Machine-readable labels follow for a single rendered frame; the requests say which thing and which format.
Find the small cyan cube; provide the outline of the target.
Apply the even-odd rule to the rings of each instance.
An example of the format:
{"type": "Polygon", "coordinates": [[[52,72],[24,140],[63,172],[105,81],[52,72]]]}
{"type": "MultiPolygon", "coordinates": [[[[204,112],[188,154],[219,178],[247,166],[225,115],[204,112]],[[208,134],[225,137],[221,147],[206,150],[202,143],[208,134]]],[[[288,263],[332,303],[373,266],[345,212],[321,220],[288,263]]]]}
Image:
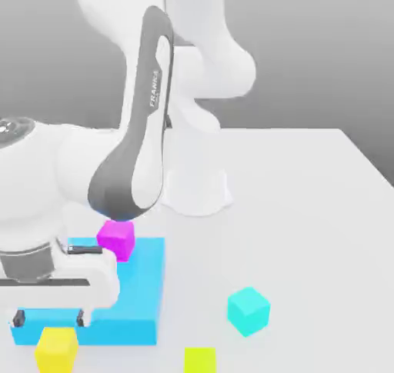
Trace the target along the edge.
{"type": "Polygon", "coordinates": [[[270,311],[269,300],[251,286],[236,291],[227,299],[227,319],[243,337],[265,328],[270,311]]]}

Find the small magenta cube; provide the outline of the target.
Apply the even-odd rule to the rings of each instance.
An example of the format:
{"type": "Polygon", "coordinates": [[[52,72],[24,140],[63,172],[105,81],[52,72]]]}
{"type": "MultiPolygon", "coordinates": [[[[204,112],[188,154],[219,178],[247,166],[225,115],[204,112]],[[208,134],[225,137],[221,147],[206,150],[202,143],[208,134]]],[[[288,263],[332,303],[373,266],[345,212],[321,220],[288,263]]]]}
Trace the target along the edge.
{"type": "Polygon", "coordinates": [[[112,251],[117,262],[127,262],[135,247],[135,227],[131,221],[105,221],[96,235],[98,245],[112,251]]]}

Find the large blue box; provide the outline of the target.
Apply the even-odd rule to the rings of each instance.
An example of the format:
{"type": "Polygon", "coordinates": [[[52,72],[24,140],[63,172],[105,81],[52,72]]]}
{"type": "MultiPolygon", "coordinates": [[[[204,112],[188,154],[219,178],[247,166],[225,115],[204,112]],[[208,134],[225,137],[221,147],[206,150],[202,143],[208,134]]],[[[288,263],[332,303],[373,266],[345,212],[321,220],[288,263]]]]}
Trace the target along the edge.
{"type": "Polygon", "coordinates": [[[26,309],[25,322],[11,329],[16,345],[37,345],[44,328],[74,328],[88,346],[155,345],[165,277],[165,239],[137,238],[127,262],[117,265],[118,301],[96,309],[87,328],[77,325],[77,309],[26,309]]]}

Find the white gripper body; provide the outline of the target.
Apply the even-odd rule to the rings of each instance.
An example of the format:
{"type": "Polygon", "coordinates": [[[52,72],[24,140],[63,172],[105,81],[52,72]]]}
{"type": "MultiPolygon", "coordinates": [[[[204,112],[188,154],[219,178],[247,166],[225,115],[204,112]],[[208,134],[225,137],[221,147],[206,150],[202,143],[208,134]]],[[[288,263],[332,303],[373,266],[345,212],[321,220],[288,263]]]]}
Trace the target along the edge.
{"type": "Polygon", "coordinates": [[[119,296],[116,257],[101,254],[55,258],[55,271],[36,281],[0,278],[0,309],[109,308],[119,296]]]}

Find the small lime cube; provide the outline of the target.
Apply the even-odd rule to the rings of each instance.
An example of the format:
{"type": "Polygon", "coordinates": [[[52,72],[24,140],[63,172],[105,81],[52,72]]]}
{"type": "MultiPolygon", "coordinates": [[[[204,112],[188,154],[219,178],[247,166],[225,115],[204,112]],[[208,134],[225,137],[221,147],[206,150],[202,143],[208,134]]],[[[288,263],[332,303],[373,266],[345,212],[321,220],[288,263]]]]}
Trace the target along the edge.
{"type": "Polygon", "coordinates": [[[215,348],[185,348],[183,373],[216,373],[215,348]]]}

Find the small yellow cube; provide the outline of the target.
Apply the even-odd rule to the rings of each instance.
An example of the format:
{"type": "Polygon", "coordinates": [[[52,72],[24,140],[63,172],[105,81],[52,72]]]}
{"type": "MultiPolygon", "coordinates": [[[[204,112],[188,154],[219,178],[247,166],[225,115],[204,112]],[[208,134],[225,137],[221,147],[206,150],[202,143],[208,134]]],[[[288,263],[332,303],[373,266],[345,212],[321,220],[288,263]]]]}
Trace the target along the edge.
{"type": "Polygon", "coordinates": [[[74,328],[44,328],[35,348],[39,373],[72,373],[77,352],[74,328]]]}

